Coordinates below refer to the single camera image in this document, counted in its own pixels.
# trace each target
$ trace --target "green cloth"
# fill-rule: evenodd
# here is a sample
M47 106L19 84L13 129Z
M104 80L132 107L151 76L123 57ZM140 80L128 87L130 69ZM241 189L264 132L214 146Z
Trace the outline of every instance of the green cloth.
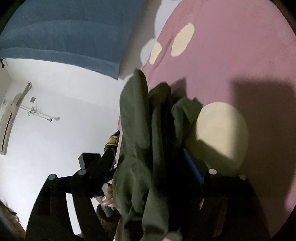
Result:
M182 239L179 233L169 232L167 161L183 147L201 108L196 99L186 97L174 104L166 83L148 93L140 70L125 85L120 97L121 157L113 176L122 241Z

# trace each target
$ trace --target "white air conditioner unit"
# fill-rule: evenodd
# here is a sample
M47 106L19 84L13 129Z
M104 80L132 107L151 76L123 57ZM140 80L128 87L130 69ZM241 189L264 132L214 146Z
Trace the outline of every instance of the white air conditioner unit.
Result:
M29 82L24 92L18 98L17 103L12 100L4 100L0 107L0 155L6 155L10 132L13 122L20 108L20 104L25 95L31 89L32 84Z

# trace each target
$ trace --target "yellow oval spot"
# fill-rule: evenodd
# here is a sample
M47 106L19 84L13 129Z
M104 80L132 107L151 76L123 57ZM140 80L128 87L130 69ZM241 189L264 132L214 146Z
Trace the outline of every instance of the yellow oval spot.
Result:
M248 148L249 131L232 105L214 102L204 106L186 145L196 160L223 176L235 176Z
M187 45L191 41L193 34L194 26L192 23L188 23L181 29L181 31L175 37L170 55L172 57L177 57L181 53L183 53Z
M155 63L155 61L156 61L158 55L160 54L161 50L162 50L162 47L161 47L160 43L156 42L154 44L154 47L153 47L153 49L151 51L151 54L150 54L150 59L149 59L150 64Z

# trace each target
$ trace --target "white wall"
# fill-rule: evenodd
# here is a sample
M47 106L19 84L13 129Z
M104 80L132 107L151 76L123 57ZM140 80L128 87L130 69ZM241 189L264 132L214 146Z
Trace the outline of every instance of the white wall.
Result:
M6 92L12 82L11 77L8 74L8 71L6 68L0 67L0 104L4 100L4 97L6 95Z
M27 59L7 59L14 80L6 98L33 85L23 105L60 116L48 122L20 109L12 128L6 156L0 156L0 194L26 228L36 197L47 176L73 175L82 152L102 153L118 124L121 90L134 68L141 68L167 18L180 1L147 1L129 42L120 76L108 76L80 67ZM34 104L31 97L36 97ZM74 233L80 233L73 203L68 199Z

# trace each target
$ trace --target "blue curtain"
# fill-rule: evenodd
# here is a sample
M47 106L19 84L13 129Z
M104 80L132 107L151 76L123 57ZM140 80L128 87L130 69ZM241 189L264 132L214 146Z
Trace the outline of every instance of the blue curtain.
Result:
M144 0L26 0L0 35L0 58L87 68L118 79Z

